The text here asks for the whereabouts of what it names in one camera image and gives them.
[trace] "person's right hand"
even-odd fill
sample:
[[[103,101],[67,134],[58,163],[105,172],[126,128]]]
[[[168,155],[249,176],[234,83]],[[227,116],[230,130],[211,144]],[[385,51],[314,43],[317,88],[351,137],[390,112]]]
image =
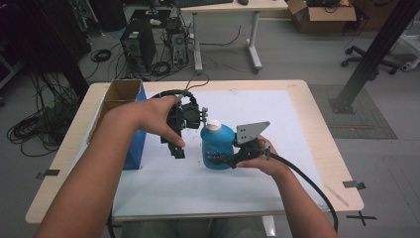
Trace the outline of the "person's right hand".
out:
[[[263,136],[258,136],[258,138],[260,140],[260,145],[262,148],[264,143],[268,143],[271,153],[277,155],[277,151],[268,139],[266,139]],[[281,176],[286,174],[287,172],[290,172],[289,167],[284,163],[273,158],[267,160],[265,156],[259,156],[258,158],[252,160],[239,162],[237,164],[237,168],[257,168],[272,177]]]
[[[140,102],[132,102],[119,106],[112,111],[124,115],[127,123],[136,125],[140,129],[158,136],[162,136],[176,146],[184,147],[185,142],[167,124],[166,118],[176,97],[151,98]]]

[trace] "floor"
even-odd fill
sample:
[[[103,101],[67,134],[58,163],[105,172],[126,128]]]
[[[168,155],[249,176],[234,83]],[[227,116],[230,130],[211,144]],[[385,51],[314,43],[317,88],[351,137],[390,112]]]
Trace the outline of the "floor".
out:
[[[126,15],[130,16],[134,9],[127,8]],[[207,43],[226,43],[238,33],[238,28],[230,24],[213,30],[206,28],[204,22],[200,27],[201,42]],[[313,84],[345,84],[356,64],[340,66],[345,58],[344,48],[357,45],[367,49],[375,36],[374,33],[302,35],[296,33],[289,20],[260,20],[256,45],[263,69],[255,74],[245,48],[249,34],[250,27],[242,26],[239,37],[229,47],[202,47],[205,73],[210,80],[304,79]],[[119,43],[118,33],[107,33],[105,37],[92,34],[91,38],[92,50],[110,49]],[[400,47],[388,57],[400,63],[413,59],[411,53]],[[96,66],[89,56],[79,64],[84,75],[89,75]],[[108,61],[100,63],[88,82],[110,80],[116,71],[115,64],[115,61],[111,66]],[[376,80],[369,81],[365,89],[398,139],[335,140],[353,179],[366,186],[360,190],[365,208],[361,213],[340,213],[339,234],[341,237],[419,237],[420,68],[399,70],[396,75],[388,74],[384,68],[379,71]],[[197,77],[190,66],[163,80],[190,78],[202,80],[204,77]],[[50,166],[54,154],[25,157],[5,136],[11,126],[35,112],[34,93],[25,71],[0,90],[5,99],[5,105],[0,107],[0,134],[3,135],[0,137],[0,237],[30,237],[37,229],[37,225],[26,223],[25,215],[42,183],[36,176]],[[25,149],[34,153],[42,151],[39,141],[28,143]],[[359,218],[348,218],[348,215]],[[207,221],[193,222],[183,226],[185,237],[202,237],[194,232],[202,231]],[[291,237],[284,216],[275,216],[274,222],[277,237]]]

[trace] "white bottle cap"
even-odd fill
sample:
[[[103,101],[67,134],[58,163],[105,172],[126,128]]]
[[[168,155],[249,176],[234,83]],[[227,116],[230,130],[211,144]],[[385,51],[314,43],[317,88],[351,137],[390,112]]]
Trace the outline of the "white bottle cap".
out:
[[[220,121],[218,120],[207,120],[206,128],[211,133],[216,133],[216,132],[219,132],[220,129],[222,129],[222,123],[220,123]]]

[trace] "wheel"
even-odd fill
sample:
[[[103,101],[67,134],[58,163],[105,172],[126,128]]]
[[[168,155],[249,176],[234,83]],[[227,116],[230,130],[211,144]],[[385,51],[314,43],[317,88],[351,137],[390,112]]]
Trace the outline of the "wheel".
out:
[[[401,68],[401,70],[403,70],[403,71],[407,71],[409,69],[410,69],[410,63],[408,63],[408,62]]]
[[[398,71],[398,68],[395,67],[389,72],[389,74],[394,75],[397,71]]]
[[[353,52],[353,49],[347,48],[346,49],[346,55],[350,55]]]
[[[348,60],[343,60],[342,61],[342,67],[346,67],[346,66],[348,66],[349,65],[349,61]]]

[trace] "table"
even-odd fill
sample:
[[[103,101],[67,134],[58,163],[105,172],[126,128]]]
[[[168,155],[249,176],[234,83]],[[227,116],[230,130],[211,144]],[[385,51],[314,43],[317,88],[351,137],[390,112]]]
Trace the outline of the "table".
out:
[[[163,91],[183,88],[186,82],[145,82],[145,90]],[[29,223],[40,223],[45,216],[54,196],[66,179],[71,165],[83,143],[86,131],[99,107],[101,99],[109,83],[95,83],[90,86],[64,141],[59,148],[51,170],[60,170],[56,177],[45,177],[39,192],[28,210],[26,220]],[[204,87],[195,87],[194,91],[210,90],[279,90],[286,91],[290,96],[308,149],[313,158],[324,192],[337,211],[356,211],[364,207],[364,203],[355,187],[345,188],[343,181],[352,177],[338,151],[327,125],[312,97],[307,84],[302,80],[237,80],[211,81]],[[280,214],[279,211],[264,211],[260,215]],[[184,214],[185,217],[208,217],[231,214]],[[152,216],[135,217],[136,219],[155,218]]]
[[[220,22],[221,18],[228,19],[225,21],[232,22],[234,20],[238,21],[238,17],[241,13],[253,13],[252,19],[252,30],[251,30],[251,37],[247,39],[248,49],[250,50],[251,57],[253,59],[254,66],[256,71],[258,72],[263,65],[260,61],[259,55],[257,54],[255,42],[256,42],[256,35],[257,35],[257,27],[260,17],[260,11],[266,10],[286,10],[287,4],[284,0],[250,0],[247,6],[243,6],[235,0],[233,3],[225,3],[225,4],[216,4],[216,5],[208,5],[208,6],[200,6],[200,7],[190,7],[190,8],[182,8],[182,13],[192,13],[192,22],[193,22],[193,33],[194,33],[194,60],[195,60],[195,71],[197,73],[202,72],[203,64],[201,61],[201,52],[200,52],[200,43],[197,36],[197,29],[198,29],[198,21],[197,21],[197,14],[208,14],[214,16],[212,19],[212,23],[214,21]]]

